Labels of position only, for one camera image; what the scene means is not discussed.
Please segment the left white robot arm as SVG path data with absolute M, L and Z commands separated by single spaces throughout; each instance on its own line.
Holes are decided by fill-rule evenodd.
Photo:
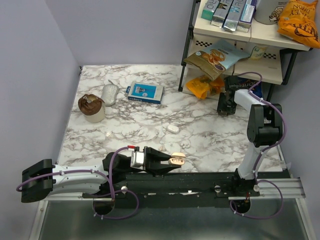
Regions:
M 140 149 L 128 145 L 109 153 L 101 164 L 86 167 L 62 166 L 43 159 L 22 172 L 22 182 L 16 187 L 21 202 L 38 202 L 64 193 L 83 193 L 116 199 L 118 175 L 145 172 L 163 176 L 185 164 L 182 152 L 166 154 L 152 147 Z

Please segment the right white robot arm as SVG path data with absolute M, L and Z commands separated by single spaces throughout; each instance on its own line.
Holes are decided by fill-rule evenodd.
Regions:
M 239 84 L 238 76 L 231 75 L 224 79 L 225 92 L 219 94 L 217 113 L 220 116 L 235 114 L 237 106 L 249 113 L 246 135 L 250 145 L 230 183 L 230 191 L 236 196 L 254 188 L 261 161 L 284 136 L 282 107 L 257 96 L 252 89 L 259 84 L 245 88 Z

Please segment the beige earbud charging case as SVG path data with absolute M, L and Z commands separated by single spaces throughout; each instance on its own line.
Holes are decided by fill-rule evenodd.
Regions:
M 182 166 L 185 164 L 186 155 L 181 152 L 174 152 L 171 154 L 168 163 L 170 165 Z

